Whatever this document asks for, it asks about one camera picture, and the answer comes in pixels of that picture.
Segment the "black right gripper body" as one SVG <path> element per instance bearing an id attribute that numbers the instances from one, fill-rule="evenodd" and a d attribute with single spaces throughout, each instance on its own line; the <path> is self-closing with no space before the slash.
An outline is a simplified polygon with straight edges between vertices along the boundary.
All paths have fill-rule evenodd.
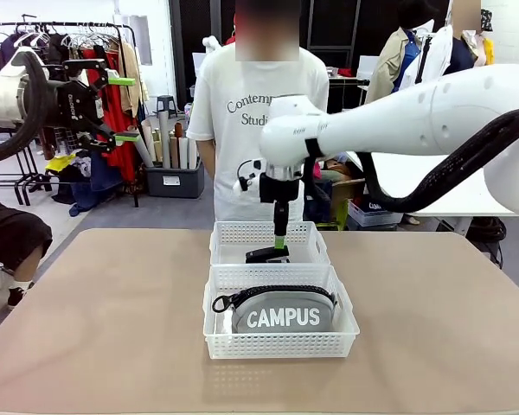
<path id="1" fill-rule="evenodd" d="M 278 181 L 266 174 L 259 177 L 259 217 L 273 217 L 274 202 L 287 202 L 290 217 L 303 216 L 303 183 Z"/>

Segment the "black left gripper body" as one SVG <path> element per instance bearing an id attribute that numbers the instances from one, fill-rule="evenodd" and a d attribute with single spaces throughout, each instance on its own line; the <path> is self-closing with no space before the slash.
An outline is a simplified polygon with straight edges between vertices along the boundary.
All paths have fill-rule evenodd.
<path id="1" fill-rule="evenodd" d="M 94 84 L 54 81 L 53 127 L 102 134 L 101 99 Z"/>

